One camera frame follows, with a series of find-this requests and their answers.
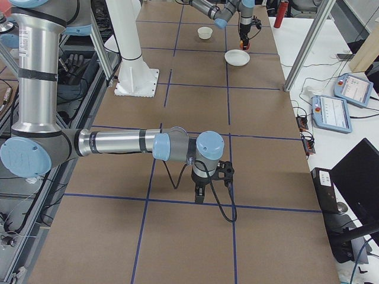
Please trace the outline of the near orange connector board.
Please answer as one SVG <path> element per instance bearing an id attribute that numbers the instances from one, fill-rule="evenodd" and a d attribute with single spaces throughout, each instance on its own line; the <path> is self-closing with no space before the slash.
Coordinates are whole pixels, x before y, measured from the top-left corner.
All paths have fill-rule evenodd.
<path id="1" fill-rule="evenodd" d="M 303 143 L 303 148 L 305 155 L 309 157 L 309 155 L 315 154 L 315 148 L 314 148 L 314 136 L 309 131 L 302 131 L 300 133 L 301 141 Z"/>

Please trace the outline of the black monitor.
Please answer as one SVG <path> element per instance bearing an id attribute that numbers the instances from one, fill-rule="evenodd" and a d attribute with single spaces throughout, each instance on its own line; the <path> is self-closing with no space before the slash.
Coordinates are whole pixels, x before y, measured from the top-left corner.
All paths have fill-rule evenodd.
<path id="1" fill-rule="evenodd" d="M 367 138 L 347 153 L 330 175 L 362 224 L 378 221 L 378 150 Z"/>

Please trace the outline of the small white bowl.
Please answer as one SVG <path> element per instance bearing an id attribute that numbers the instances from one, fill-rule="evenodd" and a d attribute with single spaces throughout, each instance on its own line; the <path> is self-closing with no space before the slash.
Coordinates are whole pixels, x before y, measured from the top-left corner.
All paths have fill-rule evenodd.
<path id="1" fill-rule="evenodd" d="M 200 27 L 198 30 L 197 30 L 197 33 L 198 33 L 198 37 L 202 40 L 208 40 L 211 38 L 212 36 L 212 33 L 213 33 L 213 29 L 210 28 L 210 27 Z"/>

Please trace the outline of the crossing blue tape strip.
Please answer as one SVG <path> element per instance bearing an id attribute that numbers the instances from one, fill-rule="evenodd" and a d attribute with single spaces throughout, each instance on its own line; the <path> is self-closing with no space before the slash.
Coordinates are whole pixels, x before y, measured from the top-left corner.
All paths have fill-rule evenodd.
<path id="1" fill-rule="evenodd" d="M 83 197 L 83 198 L 98 198 L 98 199 L 119 199 L 128 201 L 148 201 L 148 202 L 158 202 L 167 204 L 187 204 L 187 205 L 205 205 L 205 206 L 218 206 L 216 203 L 205 202 L 203 204 L 196 204 L 190 201 L 177 201 L 169 199 L 153 199 L 153 198 L 135 198 L 126 196 L 112 196 L 112 195 L 93 195 L 84 193 L 64 193 L 63 196 L 71 197 Z M 288 211 L 288 212 L 304 212 L 304 213 L 316 213 L 321 214 L 321 210 L 315 209 L 297 209 L 297 208 L 283 208 L 283 207 L 271 207 L 271 206 L 253 206 L 253 205 L 236 205 L 237 208 L 244 209 L 260 209 L 260 210 L 271 210 L 271 211 Z"/>

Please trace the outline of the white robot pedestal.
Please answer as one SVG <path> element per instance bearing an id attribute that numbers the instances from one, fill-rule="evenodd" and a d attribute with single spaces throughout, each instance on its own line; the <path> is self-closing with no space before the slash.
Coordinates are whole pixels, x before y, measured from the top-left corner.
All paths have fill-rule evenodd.
<path id="1" fill-rule="evenodd" d="M 136 20 L 142 1 L 106 2 L 113 27 L 116 50 L 121 56 L 118 82 L 114 93 L 118 96 L 153 97 L 159 77 L 158 69 L 151 69 L 143 60 Z"/>

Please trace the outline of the white plate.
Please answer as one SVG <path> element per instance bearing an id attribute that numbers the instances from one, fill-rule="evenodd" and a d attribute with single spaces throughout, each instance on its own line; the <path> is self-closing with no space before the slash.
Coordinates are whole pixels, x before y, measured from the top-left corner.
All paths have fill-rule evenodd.
<path id="1" fill-rule="evenodd" d="M 244 66 L 249 63 L 250 56 L 243 50 L 233 49 L 224 54 L 225 61 L 232 66 Z"/>

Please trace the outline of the far orange connector board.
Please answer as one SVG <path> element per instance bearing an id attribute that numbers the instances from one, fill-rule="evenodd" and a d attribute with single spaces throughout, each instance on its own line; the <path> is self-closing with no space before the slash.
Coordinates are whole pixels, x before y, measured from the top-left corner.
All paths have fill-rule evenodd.
<path id="1" fill-rule="evenodd" d="M 296 107 L 296 110 L 297 110 L 296 111 L 296 122 L 297 122 L 299 130 L 300 131 L 308 130 L 309 128 L 308 128 L 308 124 L 307 124 L 308 123 L 307 112 L 299 106 Z"/>

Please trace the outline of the teach pendant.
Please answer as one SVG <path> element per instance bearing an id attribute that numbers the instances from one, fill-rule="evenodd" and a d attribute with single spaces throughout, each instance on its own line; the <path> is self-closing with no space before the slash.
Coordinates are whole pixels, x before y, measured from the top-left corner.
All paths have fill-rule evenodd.
<path id="1" fill-rule="evenodd" d="M 350 104 L 365 108 L 370 100 L 374 84 L 350 73 L 338 77 L 334 85 L 334 95 Z"/>
<path id="2" fill-rule="evenodd" d="M 345 99 L 324 95 L 311 98 L 313 121 L 318 128 L 351 133 L 352 124 Z"/>

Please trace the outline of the black mannequin hand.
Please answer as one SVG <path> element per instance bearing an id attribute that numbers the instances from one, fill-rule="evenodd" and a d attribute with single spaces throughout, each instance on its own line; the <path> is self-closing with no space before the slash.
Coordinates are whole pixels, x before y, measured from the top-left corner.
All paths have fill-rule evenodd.
<path id="1" fill-rule="evenodd" d="M 83 54 L 71 53 L 59 58 L 58 83 L 61 85 L 78 85 L 90 63 Z"/>

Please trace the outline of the red orange apple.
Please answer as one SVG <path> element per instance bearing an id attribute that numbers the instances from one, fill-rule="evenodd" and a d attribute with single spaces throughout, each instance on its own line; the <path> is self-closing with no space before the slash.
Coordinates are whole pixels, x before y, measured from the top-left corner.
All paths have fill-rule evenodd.
<path id="1" fill-rule="evenodd" d="M 250 48 L 249 40 L 240 40 L 239 47 L 241 50 L 244 50 L 244 51 L 249 50 Z"/>

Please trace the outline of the orange connector board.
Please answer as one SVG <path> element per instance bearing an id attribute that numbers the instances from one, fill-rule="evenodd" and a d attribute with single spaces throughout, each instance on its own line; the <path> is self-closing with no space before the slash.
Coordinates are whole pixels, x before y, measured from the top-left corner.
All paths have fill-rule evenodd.
<path id="1" fill-rule="evenodd" d="M 297 122 L 299 130 L 300 131 L 308 130 L 309 128 L 308 128 L 308 124 L 307 124 L 308 123 L 307 112 L 299 106 L 296 107 L 296 110 L 297 110 L 296 111 L 296 122 Z"/>
<path id="2" fill-rule="evenodd" d="M 315 154 L 315 148 L 314 148 L 314 136 L 309 131 L 302 131 L 300 133 L 301 141 L 303 143 L 303 148 L 305 155 L 309 157 L 309 155 Z"/>

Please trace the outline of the far teach pendant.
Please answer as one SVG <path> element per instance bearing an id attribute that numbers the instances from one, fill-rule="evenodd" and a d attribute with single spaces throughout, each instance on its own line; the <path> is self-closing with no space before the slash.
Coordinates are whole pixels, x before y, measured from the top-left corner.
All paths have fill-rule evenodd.
<path id="1" fill-rule="evenodd" d="M 370 100 L 374 84 L 350 73 L 338 77 L 334 85 L 334 95 L 350 104 L 365 108 Z"/>

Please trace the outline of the long blue tape strip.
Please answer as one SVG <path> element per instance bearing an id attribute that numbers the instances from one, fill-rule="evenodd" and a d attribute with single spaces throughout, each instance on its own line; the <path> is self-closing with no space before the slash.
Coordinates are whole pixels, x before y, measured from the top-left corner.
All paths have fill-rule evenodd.
<path id="1" fill-rule="evenodd" d="M 139 260 L 140 246 L 142 243 L 144 224 L 145 224 L 145 220 L 146 220 L 147 209 L 149 206 L 149 197 L 150 197 L 150 192 L 151 192 L 151 188 L 152 188 L 152 180 L 153 180 L 153 174 L 155 171 L 155 165 L 156 165 L 156 160 L 154 160 L 152 163 L 147 194 L 146 194 L 146 197 L 144 200 L 144 209 L 143 209 L 142 221 L 140 224 L 139 237 L 137 240 L 137 247 L 136 247 L 136 253 L 135 253 L 135 257 L 134 257 L 133 270 L 132 270 L 132 274 L 131 274 L 130 284 L 134 284 L 134 280 L 136 277 L 136 270 L 137 270 L 137 264 L 138 264 L 138 260 Z"/>

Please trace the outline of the aluminium frame post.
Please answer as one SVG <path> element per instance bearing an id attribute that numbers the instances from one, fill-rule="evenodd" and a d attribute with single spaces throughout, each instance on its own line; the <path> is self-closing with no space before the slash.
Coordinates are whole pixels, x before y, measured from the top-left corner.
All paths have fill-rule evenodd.
<path id="1" fill-rule="evenodd" d="M 303 44 L 300 48 L 300 51 L 293 63 L 293 66 L 289 72 L 289 75 L 283 86 L 285 92 L 289 92 L 293 87 L 300 71 L 303 67 L 304 62 L 309 55 L 311 48 L 313 47 L 314 42 L 316 41 L 325 21 L 327 20 L 328 15 L 330 14 L 336 0 L 323 1 L 317 11 L 317 15 L 313 20 L 309 31 L 303 41 Z"/>

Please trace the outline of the red cylinder bottle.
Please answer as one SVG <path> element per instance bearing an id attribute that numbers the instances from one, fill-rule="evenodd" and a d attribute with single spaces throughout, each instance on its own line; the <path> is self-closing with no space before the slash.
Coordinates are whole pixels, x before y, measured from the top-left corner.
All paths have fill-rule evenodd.
<path id="1" fill-rule="evenodd" d="M 283 21 L 285 14 L 287 12 L 288 4 L 289 4 L 288 0 L 281 0 L 279 2 L 277 15 L 276 15 L 275 21 L 274 21 L 274 28 L 280 28 L 281 27 L 282 21 Z"/>

